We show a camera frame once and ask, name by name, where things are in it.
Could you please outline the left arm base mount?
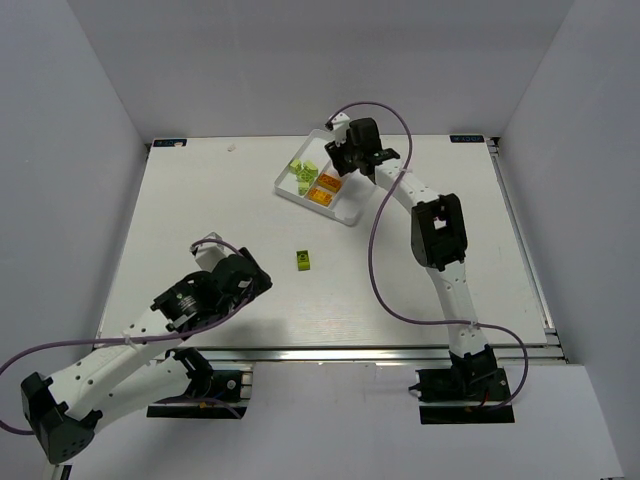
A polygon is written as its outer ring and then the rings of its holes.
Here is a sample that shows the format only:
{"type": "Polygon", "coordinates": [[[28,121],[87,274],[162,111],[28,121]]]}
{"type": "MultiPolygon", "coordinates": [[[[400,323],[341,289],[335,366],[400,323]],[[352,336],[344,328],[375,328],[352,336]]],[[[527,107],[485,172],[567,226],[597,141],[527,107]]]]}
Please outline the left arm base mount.
{"type": "Polygon", "coordinates": [[[189,386],[184,394],[163,399],[147,408],[148,418],[241,420],[252,394],[253,370],[212,364],[197,349],[170,350],[166,359],[187,368],[189,386]]]}

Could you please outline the orange lego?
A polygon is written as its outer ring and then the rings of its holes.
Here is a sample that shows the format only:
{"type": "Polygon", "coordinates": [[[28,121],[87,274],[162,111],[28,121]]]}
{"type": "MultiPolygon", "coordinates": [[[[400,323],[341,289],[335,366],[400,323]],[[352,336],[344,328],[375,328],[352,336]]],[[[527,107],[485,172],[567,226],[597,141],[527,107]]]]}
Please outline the orange lego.
{"type": "Polygon", "coordinates": [[[328,191],[313,187],[309,190],[307,198],[318,205],[328,207],[334,196],[328,191]]]}
{"type": "Polygon", "coordinates": [[[337,193],[342,187],[342,182],[331,175],[322,174],[317,178],[317,185],[330,192],[337,193]]]}

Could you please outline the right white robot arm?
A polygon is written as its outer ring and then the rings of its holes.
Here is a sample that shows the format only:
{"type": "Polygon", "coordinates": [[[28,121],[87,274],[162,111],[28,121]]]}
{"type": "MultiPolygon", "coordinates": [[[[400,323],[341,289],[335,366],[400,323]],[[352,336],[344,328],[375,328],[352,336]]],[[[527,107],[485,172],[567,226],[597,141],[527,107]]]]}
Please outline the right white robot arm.
{"type": "Polygon", "coordinates": [[[326,128],[333,168],[341,176],[358,172],[395,199],[410,215],[410,246],[436,289],[447,328],[451,378],[442,389],[453,398],[482,394],[497,372],[497,361],[478,325],[466,279],[468,239],[460,199],[427,187],[394,149],[382,145],[372,118],[352,120],[339,113],[326,128]]]}

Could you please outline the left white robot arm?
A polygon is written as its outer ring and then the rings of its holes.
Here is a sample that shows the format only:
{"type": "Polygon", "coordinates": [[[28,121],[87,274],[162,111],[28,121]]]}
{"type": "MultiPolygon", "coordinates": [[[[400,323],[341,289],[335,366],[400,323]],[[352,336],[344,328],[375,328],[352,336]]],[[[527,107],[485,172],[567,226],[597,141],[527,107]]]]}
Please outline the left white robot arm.
{"type": "Polygon", "coordinates": [[[121,334],[49,376],[21,383],[24,416],[47,461],[64,463],[116,420],[166,399],[214,396],[214,371],[190,337],[221,325],[272,286],[246,248],[210,248],[199,270],[159,294],[121,334]]]}

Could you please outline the pale green lego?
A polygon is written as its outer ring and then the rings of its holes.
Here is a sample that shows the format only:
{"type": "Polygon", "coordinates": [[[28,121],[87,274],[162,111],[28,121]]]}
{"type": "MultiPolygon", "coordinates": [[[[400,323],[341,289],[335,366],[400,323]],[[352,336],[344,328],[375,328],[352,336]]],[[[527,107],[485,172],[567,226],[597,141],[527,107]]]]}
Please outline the pale green lego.
{"type": "Polygon", "coordinates": [[[300,182],[298,184],[298,194],[301,196],[304,196],[309,189],[310,189],[310,184],[308,182],[300,182]]]}

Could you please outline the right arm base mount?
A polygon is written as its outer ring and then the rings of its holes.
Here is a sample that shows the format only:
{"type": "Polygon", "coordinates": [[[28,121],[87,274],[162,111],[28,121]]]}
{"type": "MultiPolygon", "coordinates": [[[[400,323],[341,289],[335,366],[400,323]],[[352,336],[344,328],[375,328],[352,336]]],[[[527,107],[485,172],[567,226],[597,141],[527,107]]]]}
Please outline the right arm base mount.
{"type": "Polygon", "coordinates": [[[422,425],[484,425],[513,424],[511,405],[495,409],[507,400],[511,391],[502,368],[493,377],[481,380],[465,390],[454,378],[452,369],[422,369],[416,371],[416,383],[408,392],[419,402],[422,425]]]}

